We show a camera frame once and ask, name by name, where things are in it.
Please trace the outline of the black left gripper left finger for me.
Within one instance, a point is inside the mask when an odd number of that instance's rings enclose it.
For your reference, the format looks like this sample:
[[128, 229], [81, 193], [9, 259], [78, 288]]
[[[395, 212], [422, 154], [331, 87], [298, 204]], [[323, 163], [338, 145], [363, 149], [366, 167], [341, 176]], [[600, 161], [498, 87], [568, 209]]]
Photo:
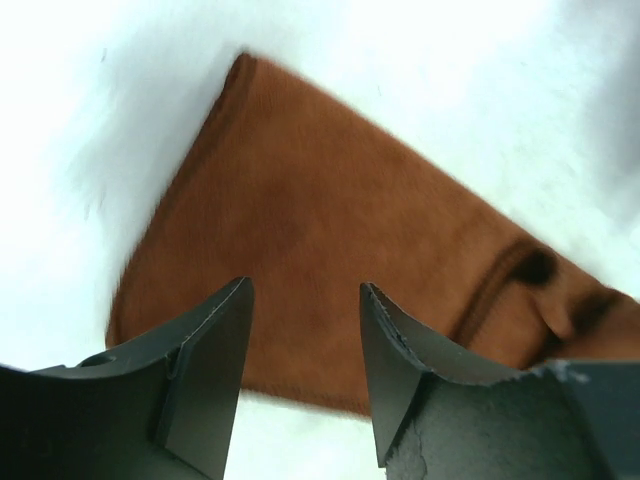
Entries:
[[2, 477], [222, 478], [253, 305], [238, 278], [77, 366], [3, 368]]

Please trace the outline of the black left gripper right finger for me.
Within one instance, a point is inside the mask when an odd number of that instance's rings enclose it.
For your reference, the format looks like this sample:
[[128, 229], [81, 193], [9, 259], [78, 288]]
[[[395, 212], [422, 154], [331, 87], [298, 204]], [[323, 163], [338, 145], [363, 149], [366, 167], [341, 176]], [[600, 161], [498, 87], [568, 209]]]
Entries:
[[390, 479], [635, 479], [639, 366], [520, 371], [407, 315], [371, 283], [360, 328], [377, 461]]

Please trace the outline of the brown towel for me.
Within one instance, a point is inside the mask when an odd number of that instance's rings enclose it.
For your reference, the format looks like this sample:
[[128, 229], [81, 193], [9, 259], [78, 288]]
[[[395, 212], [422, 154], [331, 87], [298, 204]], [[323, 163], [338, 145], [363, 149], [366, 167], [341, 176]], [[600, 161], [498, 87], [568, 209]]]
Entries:
[[246, 389], [369, 410], [359, 287], [494, 361], [634, 360], [639, 306], [374, 124], [241, 54], [115, 294], [108, 346], [247, 276]]

